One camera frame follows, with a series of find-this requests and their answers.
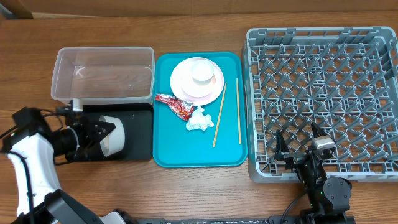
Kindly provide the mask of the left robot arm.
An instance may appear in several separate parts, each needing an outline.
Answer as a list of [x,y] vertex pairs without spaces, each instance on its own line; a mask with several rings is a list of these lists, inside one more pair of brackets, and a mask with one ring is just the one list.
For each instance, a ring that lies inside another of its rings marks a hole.
[[137,223],[120,209],[97,216],[62,190],[55,170],[58,156],[70,164],[122,151],[126,135],[120,119],[89,119],[76,98],[54,111],[24,107],[12,118],[14,127],[1,135],[1,152],[16,174],[16,223]]

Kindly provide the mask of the white tissue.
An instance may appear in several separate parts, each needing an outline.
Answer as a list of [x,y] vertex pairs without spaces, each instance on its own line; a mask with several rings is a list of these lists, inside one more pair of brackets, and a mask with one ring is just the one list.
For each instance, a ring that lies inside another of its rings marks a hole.
[[189,118],[186,129],[188,131],[201,129],[202,131],[206,131],[207,128],[211,128],[214,126],[214,123],[211,120],[211,116],[209,114],[204,115],[204,108],[198,106],[197,109],[192,113],[192,116]]

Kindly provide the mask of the grey bowl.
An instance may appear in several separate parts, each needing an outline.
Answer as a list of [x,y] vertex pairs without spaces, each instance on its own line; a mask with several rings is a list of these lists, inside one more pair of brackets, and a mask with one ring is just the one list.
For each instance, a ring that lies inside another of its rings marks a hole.
[[125,144],[124,126],[121,120],[116,117],[100,116],[99,120],[115,125],[115,129],[100,142],[104,156],[108,157],[123,149]]

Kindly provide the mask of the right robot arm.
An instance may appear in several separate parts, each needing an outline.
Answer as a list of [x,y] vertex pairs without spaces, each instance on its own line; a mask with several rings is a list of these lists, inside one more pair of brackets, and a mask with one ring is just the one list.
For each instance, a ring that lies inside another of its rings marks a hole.
[[323,161],[332,157],[335,140],[327,135],[319,125],[311,124],[313,131],[312,144],[306,152],[291,153],[280,130],[276,131],[276,148],[274,157],[284,161],[286,169],[293,169],[304,184],[311,207],[302,210],[298,216],[288,216],[289,210],[298,202],[296,198],[285,209],[280,218],[281,223],[354,223],[353,217],[345,212],[350,209],[352,184],[341,177],[328,177]]

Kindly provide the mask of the red snack wrapper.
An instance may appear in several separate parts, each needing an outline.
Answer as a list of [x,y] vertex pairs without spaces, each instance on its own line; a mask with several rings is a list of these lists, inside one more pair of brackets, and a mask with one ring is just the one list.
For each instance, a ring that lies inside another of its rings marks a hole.
[[165,103],[179,118],[184,121],[188,121],[195,110],[195,107],[192,103],[183,101],[172,95],[163,93],[156,94],[155,100]]

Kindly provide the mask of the white paper cup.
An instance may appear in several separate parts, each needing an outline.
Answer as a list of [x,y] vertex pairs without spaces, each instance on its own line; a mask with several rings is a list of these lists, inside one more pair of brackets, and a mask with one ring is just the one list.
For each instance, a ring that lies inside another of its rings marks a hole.
[[195,82],[207,84],[213,78],[214,66],[209,60],[197,60],[192,65],[191,75]]

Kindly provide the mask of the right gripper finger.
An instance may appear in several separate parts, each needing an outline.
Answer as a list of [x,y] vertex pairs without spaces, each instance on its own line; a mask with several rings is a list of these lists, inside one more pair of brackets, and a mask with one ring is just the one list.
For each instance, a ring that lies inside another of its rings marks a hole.
[[319,125],[318,125],[317,123],[315,123],[315,122],[313,122],[313,123],[311,124],[311,129],[312,129],[313,137],[314,137],[314,138],[327,136],[327,133],[324,132],[324,130],[322,130],[322,128],[319,127]]
[[281,155],[282,153],[289,152],[287,143],[279,129],[276,131],[276,141],[277,141],[277,143],[276,143],[276,147],[275,147],[275,152],[277,155]]

